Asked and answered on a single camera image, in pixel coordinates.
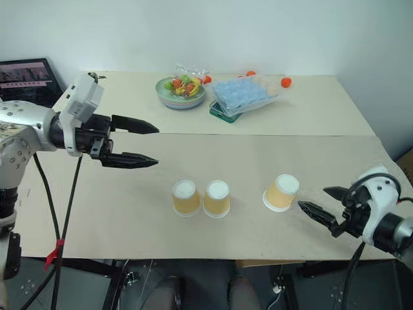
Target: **gray floor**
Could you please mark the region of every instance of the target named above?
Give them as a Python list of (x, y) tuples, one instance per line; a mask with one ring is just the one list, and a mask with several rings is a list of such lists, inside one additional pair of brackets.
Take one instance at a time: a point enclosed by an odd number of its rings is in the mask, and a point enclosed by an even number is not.
[[(138, 281), (123, 290), (120, 310), (138, 310), (151, 290), (165, 277), (176, 275), (186, 279), (186, 298), (183, 310), (227, 310), (227, 284), (235, 274), (247, 277), (253, 284), (262, 309), (276, 297), (272, 282), (280, 272), (279, 266), (237, 269), (235, 263), (221, 260), (155, 260), (130, 262), (128, 268), (139, 275)], [(10, 309), (20, 309), (45, 277), (44, 264), (23, 259), (16, 278), (7, 281)], [(300, 278), (296, 269), (300, 265), (286, 265), (283, 273), (294, 275), (300, 310), (338, 310), (341, 301), (343, 272), (335, 272), (317, 278)], [(64, 268), (59, 294), (60, 310), (101, 309), (109, 279), (94, 274)], [(391, 263), (379, 263), (357, 269), (350, 295), (349, 310), (402, 309), (397, 276)], [(52, 286), (30, 309), (49, 309)], [(286, 309), (283, 298), (271, 310)]]

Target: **table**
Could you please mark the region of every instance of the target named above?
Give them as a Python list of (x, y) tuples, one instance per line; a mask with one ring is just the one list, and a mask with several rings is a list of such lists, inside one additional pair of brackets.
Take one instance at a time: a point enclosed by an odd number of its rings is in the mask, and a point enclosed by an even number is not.
[[(276, 103), (244, 113), (229, 124), (209, 114), (213, 101), (207, 89), (205, 102), (181, 111), (166, 108), (156, 96), (155, 84), (164, 73), (97, 72), (106, 79), (97, 114), (144, 119), (166, 134), (251, 134), (270, 136), (374, 136), (335, 76), (292, 76), (292, 86)], [(234, 78), (212, 75), (214, 81)], [(280, 76), (272, 76), (278, 81)]]
[[(145, 136), (114, 133), (114, 150), (146, 154), (159, 159), (160, 164), (149, 169), (108, 169), (85, 156), (65, 243), (66, 257), (348, 260), (360, 240), (347, 234), (338, 239), (331, 237), (296, 204), (284, 213), (268, 210), (261, 199), (269, 183), (278, 174), (289, 172), (301, 182), (299, 199), (313, 201), (339, 217), (342, 206), (322, 188), (348, 187), (359, 174), (378, 163), (400, 180), (402, 195), (413, 194), (402, 171), (334, 77), (293, 77), (293, 107), (281, 106), (278, 111), (276, 104), (269, 106), (266, 113), (260, 114), (262, 128), (253, 121), (253, 113), (243, 115), (235, 125), (214, 119), (205, 103), (190, 111), (167, 109), (149, 85), (127, 87), (139, 85), (134, 81), (144, 80), (144, 74), (99, 75), (108, 79), (102, 80), (106, 92), (98, 113), (142, 118), (164, 132)], [(147, 76), (151, 81), (160, 78), (156, 74)], [(300, 85), (310, 89), (308, 85), (317, 87), (320, 81), (330, 85), (325, 92), (328, 95), (320, 93), (319, 98), (324, 100), (307, 101), (311, 96), (306, 96)], [(329, 98), (335, 98), (332, 118), (336, 123), (325, 121), (325, 100)], [(317, 109), (308, 108), (305, 102)], [(189, 124), (174, 121), (185, 115), (193, 116)], [(285, 127), (269, 127), (277, 123), (274, 119)], [(316, 125), (301, 126), (297, 119)], [(40, 160), (52, 185), (62, 225), (76, 159), (59, 150), (40, 154)], [(230, 213), (220, 220), (203, 212), (193, 218), (176, 216), (170, 188), (182, 177), (192, 178), (201, 193), (210, 180), (227, 181), (231, 188)], [(412, 214), (411, 210), (407, 203), (398, 207), (403, 216)], [(54, 247), (54, 234), (45, 191), (32, 162), (19, 188), (17, 211), (15, 230), (22, 235), (23, 255), (46, 256)], [(363, 254), (364, 259), (389, 257), (371, 247)]]

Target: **black cable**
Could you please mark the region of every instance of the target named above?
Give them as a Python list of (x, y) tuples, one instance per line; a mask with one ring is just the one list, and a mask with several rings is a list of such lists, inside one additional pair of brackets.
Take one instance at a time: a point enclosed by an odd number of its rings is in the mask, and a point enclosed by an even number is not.
[(36, 153), (33, 154), (33, 158), (34, 158), (34, 162), (36, 163), (37, 169), (39, 170), (41, 179), (43, 180), (43, 184), (44, 184), (45, 189), (46, 189), (46, 195), (47, 195), (47, 200), (49, 201), (50, 213), (52, 213), (54, 232), (55, 232), (55, 235), (56, 235), (56, 240), (58, 240), (58, 239), (60, 239), (59, 224), (57, 222), (56, 212), (55, 212), (55, 209), (54, 209), (52, 193), (50, 192), (49, 183), (47, 182), (46, 174), (43, 171), (43, 168), (41, 167), (39, 158), (37, 157)]
[(369, 179), (378, 178), (378, 177), (388, 178), (394, 182), (394, 185), (396, 186), (396, 190), (398, 192), (398, 200), (399, 200), (400, 194), (401, 194), (401, 185), (400, 185), (399, 180), (393, 177), (391, 174), (380, 172), (380, 173), (369, 174), (368, 176), (361, 178), (360, 180), (355, 182), (353, 185), (351, 185), (350, 188), (347, 190), (347, 192), (343, 195), (341, 199), (342, 204), (348, 205), (347, 202), (349, 201), (350, 197), (355, 193), (357, 189), (359, 189), (362, 186), (363, 183), (365, 183)]
[[(47, 200), (49, 202), (50, 213), (52, 215), (53, 226), (54, 226), (54, 231), (55, 231), (56, 240), (57, 240), (57, 239), (60, 239), (59, 224), (57, 222), (57, 217), (56, 217), (56, 212), (55, 212), (55, 209), (54, 209), (53, 198), (52, 198), (52, 193), (50, 191), (50, 186), (49, 186), (49, 183), (47, 181), (46, 174), (43, 171), (43, 168), (40, 164), (39, 157), (37, 156), (36, 153), (33, 154), (33, 158), (34, 158), (34, 162), (36, 164), (36, 167), (39, 170), (41, 179), (43, 181), (43, 185), (45, 186)], [(21, 310), (25, 310), (28, 307), (30, 307), (30, 305), (33, 303), (33, 301), (37, 298), (37, 296), (39, 296), (39, 294), (42, 292), (42, 290), (46, 287), (47, 283), (52, 279), (55, 272), (56, 272), (56, 269), (55, 269), (55, 267), (53, 267), (52, 271), (48, 274), (48, 276), (45, 278), (43, 283), (41, 285), (39, 285), (36, 292), (34, 292), (34, 294), (23, 305)]]
[(20, 310), (26, 310), (27, 308), (30, 307), (30, 305), (33, 303), (33, 301), (39, 296), (41, 291), (46, 287), (47, 283), (52, 279), (54, 273), (56, 271), (56, 267), (53, 266), (53, 269), (49, 272), (45, 280), (39, 287), (36, 289), (36, 292), (33, 293), (33, 295), (26, 301), (26, 303), (22, 306)]
[(80, 165), (82, 164), (82, 158), (83, 156), (79, 157), (79, 159), (77, 160), (75, 176), (73, 178), (73, 183), (72, 183), (72, 191), (70, 192), (69, 204), (66, 210), (66, 218), (65, 218), (65, 225), (63, 226), (62, 239), (66, 238), (67, 227), (69, 225), (70, 211), (72, 211), (72, 203), (73, 203), (73, 198), (75, 196), (77, 177), (79, 176), (79, 170), (80, 170)]
[(348, 292), (350, 291), (350, 284), (353, 279), (354, 271), (356, 270), (359, 264), (361, 253), (363, 253), (365, 245), (366, 243), (361, 242), (357, 250), (354, 252), (353, 257), (350, 260), (350, 263), (348, 264), (347, 271), (346, 271), (346, 278), (344, 281), (343, 300), (341, 303), (341, 310), (347, 309), (347, 298), (348, 298)]
[[(66, 210), (65, 226), (63, 227), (62, 239), (66, 238), (67, 227), (69, 225), (70, 211), (72, 210), (72, 203), (73, 203), (73, 198), (74, 198), (75, 189), (76, 189), (77, 177), (79, 176), (79, 170), (80, 170), (80, 166), (82, 163), (82, 158), (83, 157), (81, 156), (77, 160), (75, 176), (73, 178), (73, 183), (72, 183), (72, 190), (70, 191), (69, 203), (68, 203), (67, 210)], [(57, 296), (59, 294), (60, 273), (61, 273), (62, 259), (63, 259), (63, 247), (64, 245), (60, 246), (57, 249), (57, 259), (55, 263), (56, 276), (54, 278), (52, 305), (50, 306), (51, 310), (55, 310), (57, 307)]]

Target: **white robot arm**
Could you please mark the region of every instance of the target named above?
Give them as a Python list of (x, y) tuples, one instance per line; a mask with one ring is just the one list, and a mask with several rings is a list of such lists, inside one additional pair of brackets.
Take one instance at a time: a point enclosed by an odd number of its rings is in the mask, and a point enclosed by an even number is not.
[(400, 198), (400, 183), (387, 174), (383, 166), (362, 174), (349, 189), (327, 187), (324, 191), (342, 202), (345, 221), (336, 218), (318, 205), (299, 201), (301, 209), (313, 220), (326, 226), (333, 237), (346, 232), (363, 238), (369, 245), (393, 254), (413, 270), (413, 218), (394, 214), (396, 205), (412, 198)]
[(66, 107), (58, 114), (27, 101), (0, 101), (0, 310), (7, 309), (3, 280), (19, 270), (20, 236), (12, 232), (17, 187), (37, 151), (66, 149), (71, 156), (89, 154), (104, 167), (134, 169), (157, 164), (140, 154), (112, 154), (110, 133), (126, 129), (138, 134), (159, 132), (138, 119), (94, 114), (103, 94), (96, 74), (82, 74), (62, 95)]

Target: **yellow paper cup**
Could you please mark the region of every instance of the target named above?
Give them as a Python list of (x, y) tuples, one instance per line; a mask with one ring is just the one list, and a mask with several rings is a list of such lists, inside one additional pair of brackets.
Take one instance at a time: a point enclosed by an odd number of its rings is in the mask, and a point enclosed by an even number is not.
[(204, 211), (211, 218), (223, 218), (230, 212), (230, 187), (224, 181), (214, 180), (206, 186)]
[(264, 204), (271, 210), (283, 212), (291, 207), (299, 189), (298, 180), (290, 174), (282, 174), (264, 192)]
[(172, 187), (172, 199), (175, 212), (184, 218), (196, 215), (201, 209), (201, 197), (191, 180), (177, 181)]

